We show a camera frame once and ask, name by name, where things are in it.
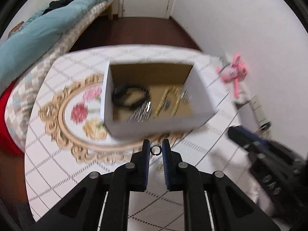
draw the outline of pink flower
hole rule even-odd
[[[70,113],[70,119],[75,123],[81,123],[88,116],[88,107],[84,103],[78,103],[73,106],[72,112]]]
[[[87,90],[86,92],[84,92],[82,100],[84,102],[90,102],[90,101],[94,100],[95,98],[100,97],[101,93],[102,93],[102,88],[95,86],[95,87]]]

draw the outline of wooden floor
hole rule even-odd
[[[159,44],[199,49],[173,20],[160,18],[98,17],[80,36],[70,52],[116,44]]]
[[[199,49],[189,35],[172,19],[97,18],[70,51],[116,44],[160,44]],[[15,204],[27,200],[24,158],[0,151],[0,197],[13,216]]]

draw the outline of pink toy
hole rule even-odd
[[[244,80],[247,75],[247,68],[241,60],[241,55],[236,54],[231,65],[216,69],[216,72],[223,82],[234,81],[234,97],[238,99],[239,81]]]

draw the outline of cardboard box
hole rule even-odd
[[[127,122],[133,110],[116,107],[112,103],[114,87],[123,83],[141,84],[150,89],[150,101],[153,113],[149,120],[143,122]],[[176,97],[169,94],[171,105],[167,111],[161,111],[154,118],[166,88],[176,86],[187,89],[189,102],[181,102],[177,113],[170,117]],[[207,122],[215,110],[204,87],[202,79],[192,64],[175,63],[136,63],[110,64],[103,82],[101,117],[109,133],[117,139],[139,138],[154,133],[190,131],[199,128]],[[141,96],[138,92],[131,93],[126,102],[136,100]]]

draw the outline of silver metal key ring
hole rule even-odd
[[[154,148],[154,147],[159,147],[159,153],[158,153],[158,154],[154,154],[154,152],[153,152],[153,148]],[[151,146],[150,152],[151,152],[151,154],[154,155],[154,156],[159,156],[159,155],[163,152],[163,149],[162,149],[162,147],[161,147],[159,144],[155,143],[155,144],[153,144],[153,145]]]

